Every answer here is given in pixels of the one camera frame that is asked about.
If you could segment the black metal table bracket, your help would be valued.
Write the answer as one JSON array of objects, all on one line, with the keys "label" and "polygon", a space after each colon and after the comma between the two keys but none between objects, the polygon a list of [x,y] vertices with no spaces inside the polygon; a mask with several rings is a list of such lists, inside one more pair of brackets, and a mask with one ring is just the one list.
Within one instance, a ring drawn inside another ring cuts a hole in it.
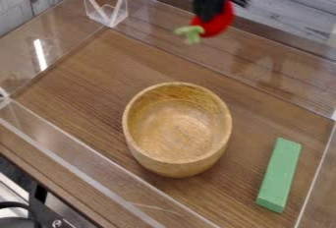
[{"label": "black metal table bracket", "polygon": [[46,205],[47,189],[36,185],[30,193],[30,207],[42,228],[75,228],[71,223]]}]

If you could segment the green rectangular foam block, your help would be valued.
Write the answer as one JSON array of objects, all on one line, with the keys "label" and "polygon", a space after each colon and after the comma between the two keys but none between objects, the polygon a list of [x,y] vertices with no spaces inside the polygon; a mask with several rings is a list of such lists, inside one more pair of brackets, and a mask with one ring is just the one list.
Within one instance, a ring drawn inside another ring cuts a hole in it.
[{"label": "green rectangular foam block", "polygon": [[276,139],[256,203],[276,213],[287,207],[302,145],[284,138]]}]

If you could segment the clear acrylic tray walls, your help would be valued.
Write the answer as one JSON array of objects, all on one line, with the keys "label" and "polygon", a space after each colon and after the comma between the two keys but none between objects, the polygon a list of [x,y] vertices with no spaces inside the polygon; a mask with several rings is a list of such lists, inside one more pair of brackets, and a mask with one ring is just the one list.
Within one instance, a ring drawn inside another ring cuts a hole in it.
[{"label": "clear acrylic tray walls", "polygon": [[[239,29],[190,45],[187,11],[64,0],[0,38],[0,155],[103,228],[336,228],[336,63]],[[171,82],[226,102],[232,134],[203,173],[147,170],[127,104]],[[276,139],[302,145],[283,213],[256,203]]]}]

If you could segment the round wooden bowl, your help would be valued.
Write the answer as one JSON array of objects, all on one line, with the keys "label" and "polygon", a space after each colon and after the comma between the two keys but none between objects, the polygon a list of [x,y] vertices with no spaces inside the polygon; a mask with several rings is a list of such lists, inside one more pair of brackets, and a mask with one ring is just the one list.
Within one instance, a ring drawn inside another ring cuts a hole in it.
[{"label": "round wooden bowl", "polygon": [[139,164],[171,178],[203,173],[220,160],[232,134],[223,99],[182,82],[147,87],[127,104],[126,143]]}]

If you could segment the red plush strawberry toy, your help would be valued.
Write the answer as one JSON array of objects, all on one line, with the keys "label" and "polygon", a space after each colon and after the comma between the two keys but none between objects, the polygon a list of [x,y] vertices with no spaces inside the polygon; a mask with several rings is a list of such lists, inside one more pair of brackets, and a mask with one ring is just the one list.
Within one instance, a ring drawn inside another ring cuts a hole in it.
[{"label": "red plush strawberry toy", "polygon": [[222,34],[234,22],[234,5],[228,5],[224,12],[220,12],[212,20],[206,23],[199,16],[191,18],[187,26],[175,29],[179,36],[186,37],[188,44],[199,44],[203,38]]}]

